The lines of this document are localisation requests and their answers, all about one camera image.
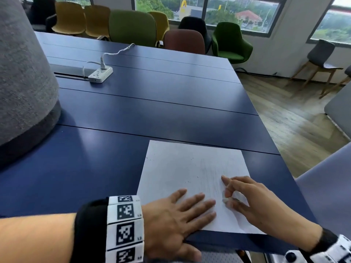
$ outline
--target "yellow chair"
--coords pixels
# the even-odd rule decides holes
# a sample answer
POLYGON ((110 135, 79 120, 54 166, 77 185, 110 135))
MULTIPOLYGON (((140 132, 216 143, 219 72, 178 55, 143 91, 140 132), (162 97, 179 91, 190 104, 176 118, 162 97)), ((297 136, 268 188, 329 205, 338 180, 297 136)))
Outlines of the yellow chair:
POLYGON ((87 5, 84 7, 87 22, 85 33, 92 37, 109 37, 108 18, 110 12, 108 7, 102 5, 87 5))
POLYGON ((76 35, 85 31, 84 10, 80 4, 56 2, 57 23, 52 30, 57 33, 76 35))
POLYGON ((167 31, 169 31, 168 18, 165 13, 150 11, 148 12, 156 21, 156 40, 161 41, 167 31))

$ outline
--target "white sheet of paper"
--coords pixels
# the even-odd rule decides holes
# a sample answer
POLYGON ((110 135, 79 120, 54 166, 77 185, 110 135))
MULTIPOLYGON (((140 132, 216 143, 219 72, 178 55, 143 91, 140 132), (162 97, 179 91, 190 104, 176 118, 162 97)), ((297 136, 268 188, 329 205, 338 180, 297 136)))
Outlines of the white sheet of paper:
MULTIPOLYGON (((141 203, 147 204, 180 188, 188 189, 182 199, 203 192, 205 200, 216 200, 213 210, 217 212, 216 219, 204 230, 264 234, 222 202, 222 175, 249 176, 240 150, 150 140, 137 194, 141 203)), ((241 193, 235 192, 233 197, 248 205, 241 193)))

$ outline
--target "floor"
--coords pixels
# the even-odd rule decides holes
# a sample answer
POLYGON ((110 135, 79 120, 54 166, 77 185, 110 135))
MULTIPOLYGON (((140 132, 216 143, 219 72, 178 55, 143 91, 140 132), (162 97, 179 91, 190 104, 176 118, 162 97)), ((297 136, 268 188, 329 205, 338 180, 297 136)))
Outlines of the floor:
POLYGON ((238 76, 295 178, 348 143, 323 111, 340 88, 320 100, 322 83, 238 76))

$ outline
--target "white power strip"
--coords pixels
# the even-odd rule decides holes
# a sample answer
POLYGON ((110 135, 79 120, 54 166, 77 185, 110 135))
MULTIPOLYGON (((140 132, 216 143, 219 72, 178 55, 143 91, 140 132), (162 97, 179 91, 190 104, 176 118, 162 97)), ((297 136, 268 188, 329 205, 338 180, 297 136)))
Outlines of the white power strip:
POLYGON ((88 76, 88 79, 90 82, 93 83, 103 83, 106 78, 108 78, 111 74, 113 73, 113 69, 111 66, 106 66, 106 69, 97 69, 92 73, 90 76, 88 76))

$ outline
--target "wall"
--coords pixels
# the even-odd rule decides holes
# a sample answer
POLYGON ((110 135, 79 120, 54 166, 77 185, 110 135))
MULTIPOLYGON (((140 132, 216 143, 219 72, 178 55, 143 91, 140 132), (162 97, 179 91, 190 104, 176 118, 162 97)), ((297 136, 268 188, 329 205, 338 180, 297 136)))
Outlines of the wall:
MULTIPOLYGON (((306 56, 314 44, 306 44, 306 40, 330 1, 287 0, 270 38, 244 35, 253 45, 253 53, 246 63, 233 67, 243 67, 252 73, 271 75, 278 72, 280 76, 292 76, 307 61, 306 56)), ((132 8, 131 0, 94 0, 94 3, 115 9, 132 8)), ((329 62, 346 68, 351 64, 351 49, 337 47, 329 62)), ((311 72, 307 69, 298 78, 305 79, 311 72)), ((328 75, 318 73, 314 80, 326 81, 328 75)), ((331 82, 337 83, 344 78, 343 70, 338 70, 331 82)))

